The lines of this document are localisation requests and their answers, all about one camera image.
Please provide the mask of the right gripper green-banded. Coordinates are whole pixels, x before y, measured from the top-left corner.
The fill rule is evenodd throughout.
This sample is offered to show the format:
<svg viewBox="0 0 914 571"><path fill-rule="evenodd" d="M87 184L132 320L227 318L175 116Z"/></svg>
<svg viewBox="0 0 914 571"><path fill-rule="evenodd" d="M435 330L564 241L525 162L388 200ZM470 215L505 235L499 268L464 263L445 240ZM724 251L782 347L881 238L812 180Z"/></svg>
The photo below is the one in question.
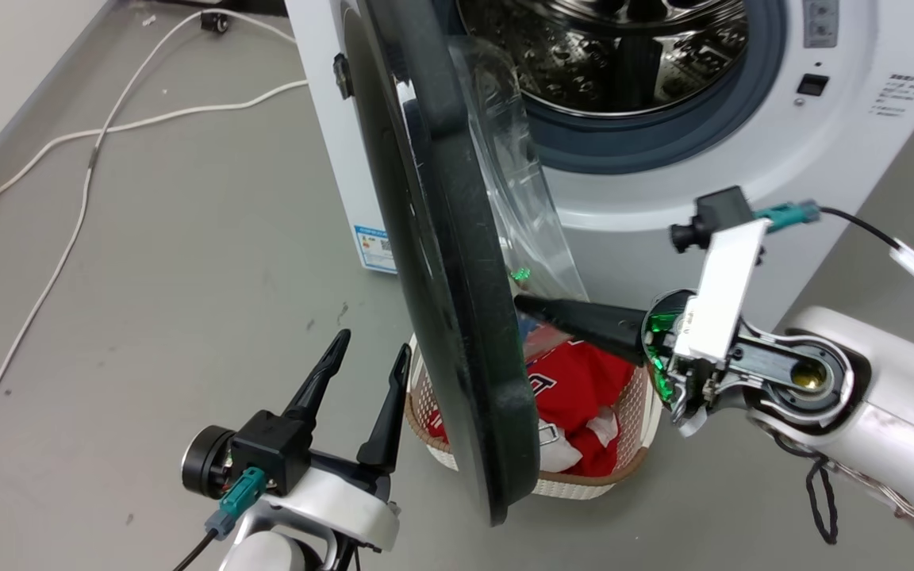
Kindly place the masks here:
<svg viewBox="0 0 914 571"><path fill-rule="evenodd" d="M674 353L683 311L696 290L675 289L656 297L650 311L592 302L518 295L517 310L554 326L634 366L647 364L651 381L670 422L682 437L696 434L711 415L724 408L737 386L732 347L723 362L689 360Z"/></svg>

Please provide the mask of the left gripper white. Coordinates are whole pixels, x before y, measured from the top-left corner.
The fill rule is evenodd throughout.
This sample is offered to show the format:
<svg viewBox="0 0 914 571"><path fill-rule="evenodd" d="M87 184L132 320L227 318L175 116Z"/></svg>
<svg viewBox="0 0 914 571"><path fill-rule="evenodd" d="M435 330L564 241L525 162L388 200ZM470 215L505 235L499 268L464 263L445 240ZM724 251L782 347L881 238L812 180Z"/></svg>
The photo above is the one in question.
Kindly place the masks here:
<svg viewBox="0 0 914 571"><path fill-rule="evenodd" d="M338 331L284 409L284 419L315 429L329 382L340 372L349 343L351 329ZM389 499L389 474L397 464L411 354L411 347L402 344L376 423L359 446L356 460L360 465L313 452L309 468L287 495L265 496L267 517L275 527L322 539L326 554L342 554L347 548L377 552L394 548L400 509Z"/></svg>

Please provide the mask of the black round washing machine door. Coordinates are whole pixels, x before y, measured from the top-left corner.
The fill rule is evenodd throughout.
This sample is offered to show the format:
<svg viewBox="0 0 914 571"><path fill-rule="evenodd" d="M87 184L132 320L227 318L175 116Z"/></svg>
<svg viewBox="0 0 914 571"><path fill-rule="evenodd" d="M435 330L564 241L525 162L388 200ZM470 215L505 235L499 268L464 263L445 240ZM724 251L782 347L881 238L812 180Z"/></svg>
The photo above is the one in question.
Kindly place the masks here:
<svg viewBox="0 0 914 571"><path fill-rule="evenodd" d="M540 474L514 297L586 292L511 58L447 36L432 0L355 0L342 39L418 350L465 488L496 527Z"/></svg>

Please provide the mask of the grey-blue rubber door gasket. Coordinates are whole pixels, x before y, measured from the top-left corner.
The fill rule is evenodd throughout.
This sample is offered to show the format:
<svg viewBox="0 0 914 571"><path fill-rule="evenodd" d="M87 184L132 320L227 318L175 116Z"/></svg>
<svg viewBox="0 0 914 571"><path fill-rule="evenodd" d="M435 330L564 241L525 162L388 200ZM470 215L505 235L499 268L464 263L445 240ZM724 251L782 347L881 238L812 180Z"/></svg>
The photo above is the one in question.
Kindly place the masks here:
<svg viewBox="0 0 914 571"><path fill-rule="evenodd" d="M527 98L531 135L545 167L619 176L668 167L726 140L766 100L789 30L788 0L744 0L747 50L715 86L669 109L632 118L580 118Z"/></svg>

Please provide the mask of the white front-load washing machine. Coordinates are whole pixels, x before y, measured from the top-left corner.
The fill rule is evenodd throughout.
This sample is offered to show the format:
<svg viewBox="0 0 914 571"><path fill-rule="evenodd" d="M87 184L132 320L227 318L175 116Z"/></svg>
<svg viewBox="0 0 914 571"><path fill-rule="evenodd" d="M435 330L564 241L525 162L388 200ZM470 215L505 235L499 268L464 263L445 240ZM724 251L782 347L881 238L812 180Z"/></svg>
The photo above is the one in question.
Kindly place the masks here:
<svg viewBox="0 0 914 571"><path fill-rule="evenodd" d="M456 0L432 0L447 36L464 29ZM349 101L342 14L355 0L284 0L355 248L353 227L385 231L358 112ZM693 158L634 174L545 167L584 301L649 308L699 286L704 251L672 246L695 201L737 186L751 209L815 200L856 210L914 130L914 0L840 0L835 48L803 47L801 0L766 100L726 140Z"/></svg>

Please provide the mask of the red printed garment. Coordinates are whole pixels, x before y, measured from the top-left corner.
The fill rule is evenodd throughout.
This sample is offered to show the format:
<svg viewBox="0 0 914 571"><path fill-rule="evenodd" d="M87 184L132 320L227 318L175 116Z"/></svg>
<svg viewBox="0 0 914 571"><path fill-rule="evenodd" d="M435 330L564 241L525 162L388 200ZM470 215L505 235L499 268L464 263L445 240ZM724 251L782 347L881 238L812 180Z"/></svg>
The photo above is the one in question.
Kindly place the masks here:
<svg viewBox="0 0 914 571"><path fill-rule="evenodd" d="M619 401L635 366L584 341L566 341L527 366L538 420L572 431Z"/></svg>

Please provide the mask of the white woven laundry basket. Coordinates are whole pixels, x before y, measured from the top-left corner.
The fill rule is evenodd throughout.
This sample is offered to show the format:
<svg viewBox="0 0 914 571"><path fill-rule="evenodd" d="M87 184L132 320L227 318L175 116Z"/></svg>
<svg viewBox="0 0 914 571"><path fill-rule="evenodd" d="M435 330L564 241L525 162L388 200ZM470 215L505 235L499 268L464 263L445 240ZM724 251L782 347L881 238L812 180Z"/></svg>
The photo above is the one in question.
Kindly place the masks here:
<svg viewBox="0 0 914 571"><path fill-rule="evenodd" d="M447 469L458 471L450 445L429 434L429 413L436 409L431 379L424 358L421 357L417 337L409 339L413 357L409 372L404 416L414 436L424 444L432 457ZM619 401L613 406L620 436L613 444L616 451L616 465L609 476L582 477L565 473L543 471L538 477L534 495L574 501L588 501L605 495L614 485L627 480L645 462L658 430L662 404L651 387L645 369L632 374L632 378Z"/></svg>

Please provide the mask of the blue energy label sticker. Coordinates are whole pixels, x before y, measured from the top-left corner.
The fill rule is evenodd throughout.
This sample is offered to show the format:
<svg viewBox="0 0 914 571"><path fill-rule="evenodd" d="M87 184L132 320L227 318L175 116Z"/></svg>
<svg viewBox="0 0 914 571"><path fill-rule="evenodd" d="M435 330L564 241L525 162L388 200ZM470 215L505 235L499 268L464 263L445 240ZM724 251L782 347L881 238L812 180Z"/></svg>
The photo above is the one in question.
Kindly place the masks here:
<svg viewBox="0 0 914 571"><path fill-rule="evenodd" d="M385 231L355 225L353 232L358 244L360 264L366 270L380 271L384 274L397 273L391 242Z"/></svg>

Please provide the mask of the stainless steel washer drum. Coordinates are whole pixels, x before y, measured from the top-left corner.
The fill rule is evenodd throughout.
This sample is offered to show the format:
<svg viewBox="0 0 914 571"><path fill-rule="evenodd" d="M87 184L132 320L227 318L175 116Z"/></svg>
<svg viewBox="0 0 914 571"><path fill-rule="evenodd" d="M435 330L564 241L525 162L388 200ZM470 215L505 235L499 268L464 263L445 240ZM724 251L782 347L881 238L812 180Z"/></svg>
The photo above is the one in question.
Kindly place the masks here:
<svg viewBox="0 0 914 571"><path fill-rule="evenodd" d="M524 93L583 118L692 100L746 51L743 0L456 0L464 29L513 61Z"/></svg>

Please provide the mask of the grey washer warning sticker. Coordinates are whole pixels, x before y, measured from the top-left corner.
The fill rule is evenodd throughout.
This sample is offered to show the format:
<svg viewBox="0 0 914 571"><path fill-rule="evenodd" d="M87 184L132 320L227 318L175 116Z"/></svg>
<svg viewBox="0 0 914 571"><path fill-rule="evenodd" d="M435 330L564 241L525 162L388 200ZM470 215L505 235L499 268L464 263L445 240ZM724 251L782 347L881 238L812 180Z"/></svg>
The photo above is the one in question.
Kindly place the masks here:
<svg viewBox="0 0 914 571"><path fill-rule="evenodd" d="M801 0L803 47L835 48L840 32L840 0Z"/></svg>

